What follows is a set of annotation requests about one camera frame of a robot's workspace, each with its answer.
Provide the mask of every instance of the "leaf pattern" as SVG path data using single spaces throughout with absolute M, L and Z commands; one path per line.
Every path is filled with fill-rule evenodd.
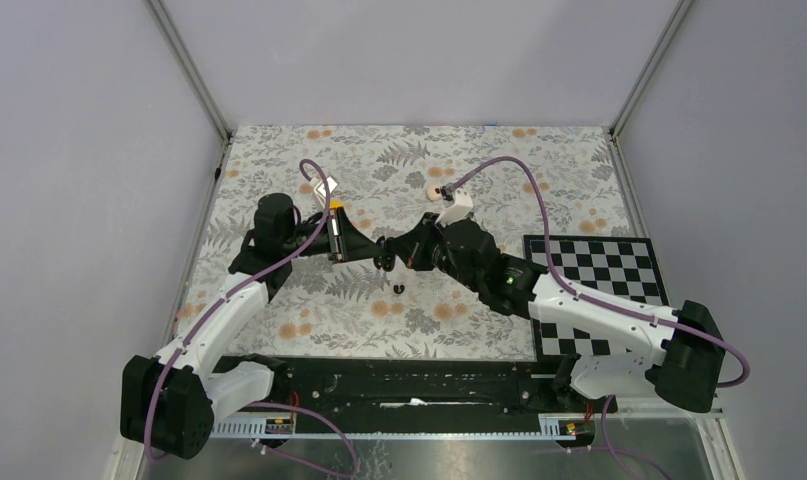
M 259 197 L 283 192 L 303 217 L 320 205 L 297 171 L 313 158 L 339 187 L 334 198 L 366 236 L 409 231 L 441 203 L 427 185 L 444 185 L 495 155 L 528 163 L 558 234 L 630 236 L 626 207 L 596 127 L 242 126 L 209 219 L 178 328 L 217 295 L 226 268 L 252 228 Z M 501 164 L 466 185 L 475 218 L 512 255 L 522 235 L 541 233 L 535 197 L 516 167 Z M 370 261 L 335 265 L 323 256 L 292 262 L 272 302 L 228 347 L 230 354 L 410 358 L 534 358 L 529 322 L 482 306 L 476 294 L 437 272 Z M 402 295 L 391 285 L 403 284 Z
M 377 157 L 377 162 L 405 167 L 407 162 L 414 164 L 415 161 L 426 158 L 430 154 L 427 147 L 422 146 L 420 141 L 418 141 L 417 145 L 408 140 L 404 143 L 405 145 L 392 143 L 386 147 L 382 154 Z
M 388 284 L 382 271 L 360 265 L 361 271 L 343 270 L 336 274 L 326 287 L 326 293 L 347 300 L 361 300 L 369 297 L 374 290 L 383 289 Z

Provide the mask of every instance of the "white wall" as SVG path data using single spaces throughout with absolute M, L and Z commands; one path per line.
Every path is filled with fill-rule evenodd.
M 102 473 L 218 148 L 143 2 L 0 2 L 0 479 Z
M 609 125 L 677 0 L 169 0 L 224 117 Z
M 753 364 L 748 478 L 807 479 L 807 0 L 697 2 L 623 146 L 670 291 Z

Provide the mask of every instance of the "floral tablecloth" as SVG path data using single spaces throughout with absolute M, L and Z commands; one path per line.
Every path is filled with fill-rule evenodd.
M 553 233 L 631 234 L 621 191 L 598 127 L 242 126 L 236 132 L 177 327 L 213 299 L 252 228 L 258 199 L 291 195 L 304 218 L 319 210 L 297 170 L 312 158 L 335 177 L 351 221 L 372 239 L 411 229 L 441 211 L 425 187 L 459 178 L 485 159 L 526 161 L 547 203 Z M 514 165 L 471 180 L 477 221 L 500 248 L 523 256 L 522 235 L 540 233 L 532 186 Z M 370 261 L 333 267 L 323 256 L 298 259 L 270 305 L 228 349 L 230 354 L 352 357 L 533 359 L 527 320 L 480 305 L 441 273 L 400 262 L 389 274 Z M 405 285 L 402 295 L 393 283 Z

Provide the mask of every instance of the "purple cable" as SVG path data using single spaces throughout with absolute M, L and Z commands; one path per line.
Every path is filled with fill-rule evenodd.
M 609 453 L 612 454 L 612 458 L 618 462 L 618 465 L 621 467 L 621 470 L 627 472 L 627 475 L 634 480 L 642 480 L 640 476 L 638 476 L 634 471 L 630 470 L 630 467 L 621 460 L 621 457 L 615 452 L 615 446 L 612 445 L 612 442 L 609 440 L 609 431 L 606 429 L 606 412 L 609 411 L 609 404 L 612 403 L 612 400 L 615 399 L 615 395 L 609 395 L 606 397 L 606 401 L 603 402 L 603 412 L 600 413 L 600 431 L 603 432 L 603 441 L 606 443 L 606 449 L 609 450 Z M 664 471 L 662 474 L 666 477 L 670 477 L 670 475 L 666 475 Z
M 297 248 L 297 250 L 294 250 L 294 252 L 292 252 L 287 257 L 274 263 L 270 267 L 253 275 L 252 277 L 244 280 L 243 282 L 239 283 L 231 290 L 226 292 L 227 299 L 232 298 L 233 295 L 241 291 L 247 285 L 250 285 L 259 278 L 276 271 L 276 269 L 282 267 L 291 260 L 294 260 L 295 258 L 300 256 L 300 254 L 303 253 L 304 250 L 309 248 L 309 246 L 312 244 L 315 238 L 317 238 L 317 236 L 321 233 L 321 229 L 323 229 L 323 226 L 326 224 L 326 219 L 329 217 L 329 203 L 332 196 L 329 193 L 329 183 L 327 183 L 326 174 L 324 174 L 323 169 L 321 169 L 320 165 L 318 165 L 312 160 L 309 160 L 308 158 L 300 160 L 300 173 L 303 174 L 303 177 L 305 177 L 306 180 L 311 180 L 312 178 L 309 176 L 309 174 L 306 173 L 306 164 L 310 165 L 312 168 L 315 169 L 315 171 L 318 172 L 318 176 L 320 177 L 321 181 L 324 184 L 324 191 L 327 192 L 326 199 L 324 202 L 323 213 L 321 214 L 321 219 L 318 221 L 318 226 L 315 227 L 315 230 L 312 232 L 311 235 L 309 235 L 309 238 L 307 238 L 306 241 L 303 242 L 303 244 Z M 203 325 L 209 320 L 209 318 L 211 318 L 212 315 L 214 315 L 217 309 L 220 308 L 221 305 L 223 305 L 224 303 L 226 303 L 226 301 L 224 301 L 223 298 L 219 298 L 217 299 L 217 301 L 215 301 L 215 303 L 213 303 L 209 307 L 208 310 L 206 310 L 206 313 L 204 313 L 200 317 L 200 319 L 197 320 L 197 323 L 194 324 L 194 326 L 191 328 L 191 330 L 188 331 L 188 334 L 182 340 L 183 347 L 187 347 L 191 343 L 191 339 L 194 338 L 195 335 L 197 335 L 197 332 L 199 332 L 200 329 L 203 328 Z M 173 365 L 179 359 L 179 356 L 181 354 L 182 349 L 177 348 L 176 351 L 173 352 L 173 355 L 171 355 L 170 359 L 168 359 L 167 363 L 165 363 L 165 366 L 162 368 L 161 374 L 159 374 L 158 380 L 156 380 L 156 387 L 153 389 L 153 395 L 152 397 L 150 397 L 150 405 L 147 408 L 147 419 L 144 422 L 144 454 L 146 455 L 147 460 L 153 463 L 156 463 L 164 459 L 165 457 L 165 454 L 159 456 L 153 454 L 152 433 L 153 433 L 153 419 L 156 417 L 156 405 L 158 404 L 159 394 L 161 393 L 162 386 L 164 385 L 164 382 L 167 379 L 167 374 L 170 372 L 170 369 L 173 368 Z
M 558 448 L 558 449 L 553 449 L 553 450 L 544 450 L 544 451 L 537 452 L 537 453 L 542 453 L 542 454 L 546 454 L 546 455 L 555 455 L 555 454 L 560 454 L 560 453 L 567 455 L 568 453 L 570 453 L 571 455 L 573 455 L 575 453 L 585 453 L 585 452 L 609 452 L 609 449 L 607 447 L 591 447 L 591 448 L 589 448 L 589 447 L 585 447 L 585 448 L 577 447 L 577 448 L 572 448 L 571 451 L 568 452 L 567 450 L 565 450 L 563 448 Z M 642 455 L 640 453 L 632 452 L 630 450 L 621 450 L 620 448 L 616 448 L 615 452 L 618 453 L 619 455 L 626 455 L 628 457 L 635 458 L 636 460 L 640 460 L 642 462 L 645 462 L 646 464 L 648 464 L 651 467 L 653 467 L 654 469 L 656 469 L 656 471 L 659 472 L 660 475 L 665 477 L 666 480 L 674 480 L 674 477 L 672 477 L 670 473 L 668 473 L 664 468 L 662 468 L 662 465 L 659 465 L 652 458 L 650 458 L 648 456 Z
M 462 178 L 460 178 L 455 183 L 453 183 L 453 185 L 452 185 L 453 189 L 457 189 L 457 188 L 461 187 L 468 180 L 473 178 L 474 175 L 478 174 L 480 171 L 482 171 L 486 167 L 489 167 L 491 165 L 494 165 L 495 163 L 500 163 L 500 162 L 512 162 L 512 163 L 518 165 L 519 167 L 521 167 L 521 170 L 524 171 L 524 173 L 527 175 L 527 178 L 529 179 L 530 183 L 532 184 L 533 193 L 535 193 L 536 200 L 538 201 L 538 206 L 539 206 L 539 209 L 541 210 L 541 219 L 542 219 L 542 222 L 544 223 L 544 254 L 545 254 L 545 258 L 547 258 L 547 264 L 548 265 L 553 265 L 553 258 L 551 256 L 551 252 L 550 252 L 550 225 L 547 222 L 547 208 L 544 206 L 544 200 L 541 198 L 541 191 L 538 188 L 538 184 L 535 181 L 535 177 L 533 176 L 533 173 L 530 171 L 529 167 L 527 167 L 527 165 L 524 164 L 524 162 L 518 160 L 515 157 L 509 157 L 509 156 L 495 157 L 495 158 L 492 158 L 490 160 L 486 160 L 485 162 L 483 162 L 479 166 L 477 166 L 477 168 L 475 168 L 475 169 L 471 170 L 470 172 L 466 173 L 464 176 L 462 176 Z M 740 384 L 744 383 L 745 380 L 747 380 L 748 377 L 750 376 L 750 363 L 747 361 L 744 354 L 742 352 L 740 352 L 736 347 L 730 345 L 729 343 L 725 342 L 724 340 L 721 340 L 720 338 L 713 337 L 712 335 L 709 335 L 709 334 L 707 334 L 705 332 L 701 332 L 700 330 L 698 330 L 696 328 L 692 328 L 692 327 L 690 327 L 688 325 L 683 325 L 683 324 L 678 323 L 678 322 L 672 322 L 670 320 L 657 319 L 653 315 L 650 315 L 650 314 L 647 314 L 647 313 L 637 312 L 637 311 L 631 310 L 629 308 L 624 308 L 624 307 L 622 307 L 620 305 L 615 305 L 615 304 L 609 303 L 609 302 L 607 302 L 605 300 L 601 300 L 601 299 L 599 299 L 597 297 L 593 297 L 593 296 L 585 294 L 585 293 L 581 293 L 581 294 L 577 295 L 577 290 L 571 286 L 572 282 L 568 282 L 564 278 L 562 278 L 562 275 L 557 271 L 556 268 L 549 268 L 548 270 L 550 271 L 550 274 L 553 276 L 553 280 L 556 281 L 556 283 L 560 287 L 562 287 L 562 289 L 564 289 L 569 294 L 576 296 L 580 300 L 585 300 L 585 301 L 587 301 L 587 302 L 589 302 L 589 303 L 591 303 L 593 305 L 597 305 L 598 307 L 602 307 L 602 308 L 605 308 L 607 310 L 610 310 L 610 311 L 613 311 L 613 312 L 616 312 L 616 313 L 620 313 L 622 315 L 627 315 L 627 316 L 629 316 L 631 318 L 635 318 L 637 320 L 642 320 L 642 321 L 645 321 L 645 322 L 648 322 L 648 323 L 658 323 L 658 324 L 664 325 L 666 327 L 670 327 L 670 328 L 674 328 L 674 329 L 686 332 L 686 333 L 688 333 L 690 335 L 694 335 L 694 336 L 696 336 L 696 337 L 698 337 L 698 338 L 700 338 L 702 340 L 705 340 L 705 341 L 707 341 L 707 342 L 709 342 L 709 343 L 711 343 L 711 344 L 713 344 L 715 346 L 721 347 L 724 350 L 730 352 L 730 354 L 732 354 L 734 357 L 736 357 L 736 359 L 739 361 L 739 363 L 742 364 L 742 373 L 741 373 L 741 375 L 739 375 L 738 378 L 736 378 L 734 380 L 729 380 L 729 381 L 726 381 L 726 382 L 719 382 L 718 383 L 718 388 L 734 387 L 736 385 L 740 385 Z
M 273 453 L 275 455 L 285 457 L 285 458 L 287 458 L 289 460 L 293 460 L 293 461 L 295 461 L 297 463 L 302 463 L 303 465 L 306 465 L 307 467 L 314 468 L 315 470 L 318 470 L 319 472 L 323 472 L 323 473 L 326 473 L 327 475 L 332 475 L 332 476 L 335 476 L 335 477 L 354 478 L 356 475 L 359 474 L 359 455 L 356 453 L 356 447 L 353 446 L 353 442 L 351 442 L 350 439 L 347 438 L 346 435 L 344 435 L 344 432 L 342 432 L 340 428 L 338 428 L 334 423 L 332 423 L 328 418 L 324 417 L 320 413 L 313 412 L 313 411 L 311 411 L 309 409 L 306 409 L 306 408 L 303 408 L 303 407 L 295 407 L 295 406 L 292 406 L 292 405 L 283 405 L 283 404 L 280 404 L 280 403 L 253 402 L 253 403 L 251 403 L 250 405 L 247 405 L 247 406 L 248 407 L 261 407 L 261 408 L 275 408 L 275 409 L 278 409 L 278 410 L 288 410 L 290 412 L 296 412 L 296 413 L 302 413 L 304 415 L 309 415 L 310 417 L 314 417 L 314 418 L 320 420 L 327 427 L 329 427 L 333 432 L 335 432 L 336 435 L 341 437 L 341 440 L 344 442 L 344 445 L 347 447 L 347 451 L 350 452 L 350 457 L 353 459 L 353 471 L 349 472 L 349 473 L 337 472 L 335 470 L 331 470 L 329 468 L 326 468 L 323 465 L 318 465 L 317 463 L 314 463 L 314 462 L 312 462 L 310 460 L 306 460 L 303 457 L 298 457 L 297 455 L 292 455 L 292 454 L 287 453 L 287 452 L 282 452 L 282 451 L 277 450 L 275 448 L 267 449 L 267 450 L 265 450 L 266 452 L 271 452 L 271 453 Z

